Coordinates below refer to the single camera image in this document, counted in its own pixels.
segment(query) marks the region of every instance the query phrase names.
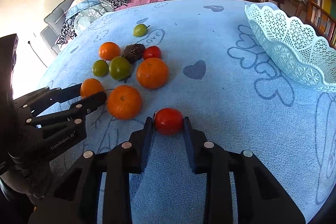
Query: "gray sofa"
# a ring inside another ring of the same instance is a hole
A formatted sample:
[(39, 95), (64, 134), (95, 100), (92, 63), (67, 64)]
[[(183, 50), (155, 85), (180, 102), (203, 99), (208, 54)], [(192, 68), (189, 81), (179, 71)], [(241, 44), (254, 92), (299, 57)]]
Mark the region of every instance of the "gray sofa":
[(41, 37), (54, 56), (60, 53), (59, 47), (55, 45), (55, 42), (61, 33), (67, 11), (73, 1), (74, 0), (64, 0), (44, 19), (44, 22), (47, 23), (48, 26), (41, 32)]

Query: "sofa armrest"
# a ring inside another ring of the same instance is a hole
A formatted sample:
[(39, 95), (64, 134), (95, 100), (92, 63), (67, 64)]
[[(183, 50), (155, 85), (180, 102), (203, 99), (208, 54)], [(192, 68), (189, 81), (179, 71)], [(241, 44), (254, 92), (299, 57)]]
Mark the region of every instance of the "sofa armrest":
[(54, 55), (57, 56), (60, 53), (59, 47), (55, 45), (55, 42), (58, 38), (58, 36), (55, 34), (52, 28), (49, 26), (46, 27), (42, 32), (41, 32), (41, 37), (46, 44), (47, 48), (50, 50), (50, 52)]

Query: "green tomato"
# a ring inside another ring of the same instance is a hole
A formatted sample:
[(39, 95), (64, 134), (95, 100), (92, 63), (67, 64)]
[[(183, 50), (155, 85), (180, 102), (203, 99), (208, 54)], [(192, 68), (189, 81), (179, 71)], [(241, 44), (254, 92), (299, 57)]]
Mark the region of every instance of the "green tomato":
[(109, 71), (115, 80), (122, 80), (131, 75), (131, 64), (124, 57), (115, 57), (111, 60)]
[(109, 72), (109, 65), (104, 60), (96, 61), (92, 66), (94, 76), (103, 77)]
[(143, 37), (148, 31), (148, 27), (145, 24), (136, 25), (133, 30), (133, 35), (135, 37)]

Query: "basket scalloped rim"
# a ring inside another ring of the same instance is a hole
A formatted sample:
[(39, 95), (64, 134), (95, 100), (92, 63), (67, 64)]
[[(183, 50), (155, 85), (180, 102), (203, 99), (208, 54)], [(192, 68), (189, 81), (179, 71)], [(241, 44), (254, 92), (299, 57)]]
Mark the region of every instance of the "basket scalloped rim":
[(285, 45), (286, 47), (288, 47), (288, 48), (290, 49), (290, 51), (292, 52), (292, 54), (293, 54), (293, 55), (297, 58), (297, 60), (298, 60), (299, 62), (301, 62), (303, 65), (309, 65), (309, 66), (312, 66), (313, 68), (315, 68), (316, 70), (318, 70), (318, 71), (321, 73), (321, 75), (322, 75), (322, 84), (323, 84), (323, 85), (325, 85), (325, 86), (336, 86), (336, 82), (331, 82), (331, 83), (326, 82), (326, 81), (325, 81), (325, 76), (324, 76), (323, 71), (322, 71), (317, 65), (315, 65), (314, 63), (310, 63), (310, 62), (307, 62), (307, 61), (305, 61), (305, 60), (302, 60), (302, 58), (297, 54), (296, 50), (295, 50), (291, 45), (289, 45), (288, 43), (286, 43), (286, 42), (284, 42), (284, 41), (281, 41), (281, 40), (279, 40), (279, 39), (271, 39), (271, 38), (269, 38), (268, 34), (267, 34), (266, 32), (264, 32), (263, 27), (261, 27), (260, 24), (259, 24), (258, 22), (256, 22), (255, 20), (251, 19), (250, 16), (249, 16), (249, 9), (252, 9), (252, 8), (254, 8), (254, 7), (257, 8), (257, 9), (258, 9), (259, 11), (261, 11), (262, 13), (263, 13), (265, 10), (271, 10), (271, 12), (272, 12), (274, 15), (277, 14), (277, 13), (280, 13), (280, 14), (284, 15), (285, 18), (286, 18), (286, 20), (287, 20), (287, 27), (288, 27), (288, 24), (289, 24), (293, 19), (296, 19), (296, 20), (300, 21), (302, 27), (311, 29), (311, 30), (313, 31), (315, 37), (318, 38), (318, 39), (323, 40), (323, 41), (325, 42), (326, 46), (327, 46), (327, 49), (332, 50), (332, 51), (336, 54), (336, 50), (335, 50), (334, 48), (331, 48), (331, 47), (329, 46), (329, 43), (328, 43), (328, 41), (325, 39), (325, 37), (317, 36), (317, 35), (316, 35), (316, 32), (315, 32), (315, 30), (314, 30), (314, 28), (313, 28), (312, 26), (310, 26), (310, 25), (308, 25), (308, 24), (304, 24), (304, 23), (301, 21), (301, 19), (299, 19), (298, 17), (293, 16), (293, 17), (290, 17), (290, 18), (289, 18), (289, 17), (286, 15), (286, 13), (285, 13), (284, 11), (282, 11), (281, 9), (273, 10), (271, 7), (269, 7), (269, 6), (267, 6), (267, 5), (263, 6), (261, 9), (260, 9), (256, 4), (251, 4), (251, 6), (245, 5), (245, 9), (244, 9), (244, 10), (245, 10), (245, 14), (246, 14), (248, 20), (249, 20), (249, 21), (253, 21), (255, 24), (257, 24), (258, 27), (262, 30), (264, 36), (265, 36), (270, 42), (280, 42), (281, 44), (283, 44), (283, 45)]

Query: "basket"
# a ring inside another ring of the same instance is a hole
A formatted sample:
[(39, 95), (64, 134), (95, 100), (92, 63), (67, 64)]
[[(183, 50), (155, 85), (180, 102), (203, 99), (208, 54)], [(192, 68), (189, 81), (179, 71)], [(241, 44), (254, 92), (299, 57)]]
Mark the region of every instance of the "basket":
[(297, 17), (268, 6), (245, 6), (251, 29), (273, 62), (296, 82), (336, 92), (336, 50)]

